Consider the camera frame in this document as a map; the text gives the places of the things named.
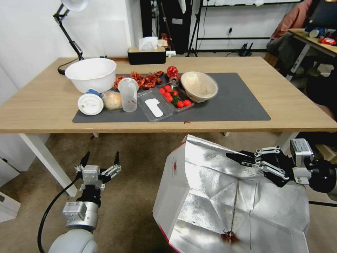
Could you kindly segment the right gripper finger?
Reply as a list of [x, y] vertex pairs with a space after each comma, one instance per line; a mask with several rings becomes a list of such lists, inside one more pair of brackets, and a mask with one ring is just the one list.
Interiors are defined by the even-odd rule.
[[255, 160], [254, 162], [244, 160], [244, 161], [241, 161], [240, 164], [246, 167], [255, 168], [257, 172], [262, 174], [269, 181], [289, 181], [290, 180], [289, 176], [286, 175], [285, 170], [280, 169], [263, 160]]
[[255, 152], [242, 150], [240, 152], [226, 153], [226, 157], [241, 165], [254, 165], [262, 160], [263, 155], [280, 154], [280, 152], [280, 147], [274, 146], [256, 149]]

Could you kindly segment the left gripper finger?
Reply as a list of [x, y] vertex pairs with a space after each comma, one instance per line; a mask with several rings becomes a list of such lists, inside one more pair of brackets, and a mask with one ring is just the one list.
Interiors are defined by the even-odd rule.
[[75, 170], [77, 173], [82, 172], [83, 169], [86, 167], [88, 160], [90, 157], [90, 152], [88, 151], [85, 156], [81, 159], [79, 165], [75, 166]]
[[116, 152], [114, 164], [107, 169], [101, 169], [101, 181], [103, 183], [109, 182], [121, 172], [119, 151]]

